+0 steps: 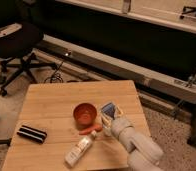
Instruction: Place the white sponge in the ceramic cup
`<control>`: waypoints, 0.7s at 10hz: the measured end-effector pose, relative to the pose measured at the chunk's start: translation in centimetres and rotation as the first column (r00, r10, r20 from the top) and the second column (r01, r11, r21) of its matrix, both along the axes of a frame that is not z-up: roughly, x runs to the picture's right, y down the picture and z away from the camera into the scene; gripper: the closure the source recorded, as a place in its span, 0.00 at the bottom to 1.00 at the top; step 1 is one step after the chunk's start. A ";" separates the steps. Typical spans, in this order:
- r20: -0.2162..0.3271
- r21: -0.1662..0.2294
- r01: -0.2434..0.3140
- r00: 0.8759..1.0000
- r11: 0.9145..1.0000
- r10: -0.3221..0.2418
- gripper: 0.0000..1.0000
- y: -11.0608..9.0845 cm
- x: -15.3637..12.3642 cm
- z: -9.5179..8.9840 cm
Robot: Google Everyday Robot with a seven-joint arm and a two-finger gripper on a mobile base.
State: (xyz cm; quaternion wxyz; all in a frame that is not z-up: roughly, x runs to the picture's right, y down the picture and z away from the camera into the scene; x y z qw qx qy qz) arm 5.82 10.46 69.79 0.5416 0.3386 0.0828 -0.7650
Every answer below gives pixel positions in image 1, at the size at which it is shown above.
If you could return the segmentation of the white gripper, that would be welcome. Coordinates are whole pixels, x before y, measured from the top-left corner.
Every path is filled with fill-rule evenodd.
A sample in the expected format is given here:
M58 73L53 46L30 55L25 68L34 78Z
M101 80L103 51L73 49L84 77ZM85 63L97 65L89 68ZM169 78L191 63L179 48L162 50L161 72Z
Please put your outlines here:
M127 127L132 127L132 124L125 116L116 117L113 119L105 114L102 115L103 132L106 136L114 136L119 138L120 133Z

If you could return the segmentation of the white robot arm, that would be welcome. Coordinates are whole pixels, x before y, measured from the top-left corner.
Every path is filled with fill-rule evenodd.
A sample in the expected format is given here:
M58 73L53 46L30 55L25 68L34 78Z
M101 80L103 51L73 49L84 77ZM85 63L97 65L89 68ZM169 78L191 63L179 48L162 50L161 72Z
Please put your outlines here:
M128 153L127 164L133 171L163 171L159 167L164 152L149 136L137 131L125 116L101 116L103 126Z

